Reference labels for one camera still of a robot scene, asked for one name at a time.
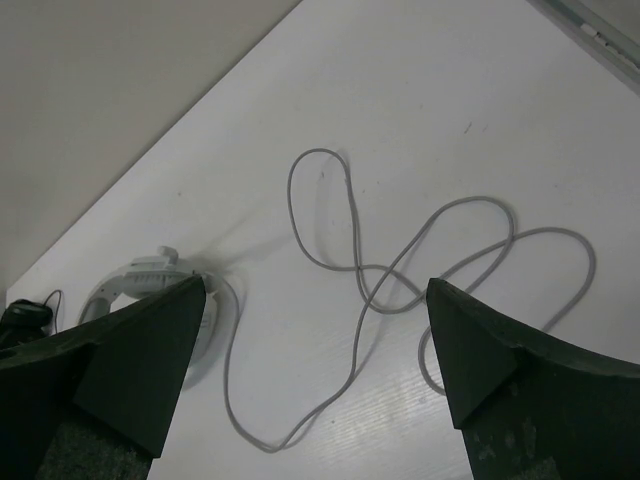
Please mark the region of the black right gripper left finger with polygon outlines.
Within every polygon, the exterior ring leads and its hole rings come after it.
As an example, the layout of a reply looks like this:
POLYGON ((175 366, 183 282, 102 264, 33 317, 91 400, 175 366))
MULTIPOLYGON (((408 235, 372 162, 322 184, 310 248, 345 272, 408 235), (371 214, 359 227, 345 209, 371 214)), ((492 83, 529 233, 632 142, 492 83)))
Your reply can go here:
POLYGON ((145 479, 162 454, 206 301, 192 276, 1 352, 4 479, 145 479))

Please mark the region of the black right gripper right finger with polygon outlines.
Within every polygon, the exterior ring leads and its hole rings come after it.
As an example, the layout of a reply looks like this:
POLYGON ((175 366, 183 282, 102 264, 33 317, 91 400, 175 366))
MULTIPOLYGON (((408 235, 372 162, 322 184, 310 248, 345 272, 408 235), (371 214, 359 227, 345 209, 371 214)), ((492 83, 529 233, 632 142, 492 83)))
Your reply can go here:
POLYGON ((536 330, 444 280, 430 280, 426 303, 474 478, 638 478, 638 365, 536 330))

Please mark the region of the white over-ear headphones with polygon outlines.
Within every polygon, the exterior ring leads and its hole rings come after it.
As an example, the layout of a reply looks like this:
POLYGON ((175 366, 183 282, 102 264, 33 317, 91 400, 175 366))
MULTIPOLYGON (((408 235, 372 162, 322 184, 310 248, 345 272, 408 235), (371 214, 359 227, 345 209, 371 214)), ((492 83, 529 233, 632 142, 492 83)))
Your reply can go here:
POLYGON ((205 307, 183 388, 199 383, 224 356, 231 328, 241 318, 241 302, 231 284, 220 274, 182 258, 172 247, 161 246, 152 256, 137 257, 104 277, 83 304, 77 323, 86 324, 108 315, 113 303, 124 296, 142 300, 191 276, 199 276, 205 286, 205 307))

